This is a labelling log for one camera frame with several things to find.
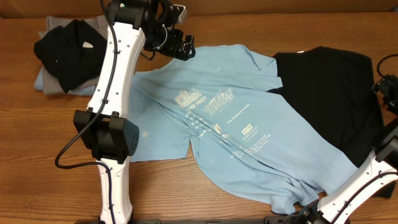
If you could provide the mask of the black t-shirt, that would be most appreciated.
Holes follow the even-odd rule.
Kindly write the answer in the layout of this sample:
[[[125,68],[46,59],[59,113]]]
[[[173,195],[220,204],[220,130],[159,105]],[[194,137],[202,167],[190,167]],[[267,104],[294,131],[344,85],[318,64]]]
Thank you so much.
[[[261,155],[278,172],[283,197],[310,202],[351,177],[381,137],[372,62],[317,47],[277,53],[272,66],[280,86],[267,92],[262,110],[267,140]]]

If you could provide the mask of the light blue printed t-shirt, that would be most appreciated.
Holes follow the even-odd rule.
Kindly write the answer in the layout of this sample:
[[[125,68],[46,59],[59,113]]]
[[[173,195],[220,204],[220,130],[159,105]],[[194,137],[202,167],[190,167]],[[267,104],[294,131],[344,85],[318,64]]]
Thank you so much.
[[[182,159],[188,150],[219,188],[292,213],[337,190],[356,166],[282,96],[276,60],[243,45],[200,47],[187,61],[137,72],[129,118],[133,161]]]

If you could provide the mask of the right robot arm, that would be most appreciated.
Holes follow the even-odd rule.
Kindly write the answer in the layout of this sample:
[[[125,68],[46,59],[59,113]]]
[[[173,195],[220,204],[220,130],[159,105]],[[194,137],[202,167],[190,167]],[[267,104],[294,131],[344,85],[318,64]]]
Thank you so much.
[[[377,191],[397,180],[397,120],[391,132],[373,149],[361,167],[334,193],[311,207],[289,215],[284,223],[344,224]]]

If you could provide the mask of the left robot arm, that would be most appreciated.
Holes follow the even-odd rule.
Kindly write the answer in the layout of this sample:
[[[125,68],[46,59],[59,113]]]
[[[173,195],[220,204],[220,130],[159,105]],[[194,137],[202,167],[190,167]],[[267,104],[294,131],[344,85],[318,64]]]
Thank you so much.
[[[99,169],[102,211],[97,223],[131,223],[129,163],[139,128],[128,120],[129,94],[143,50],[179,60],[195,55],[194,37],[176,29],[187,15],[170,1],[112,1],[105,10],[108,43],[96,90],[73,124]]]

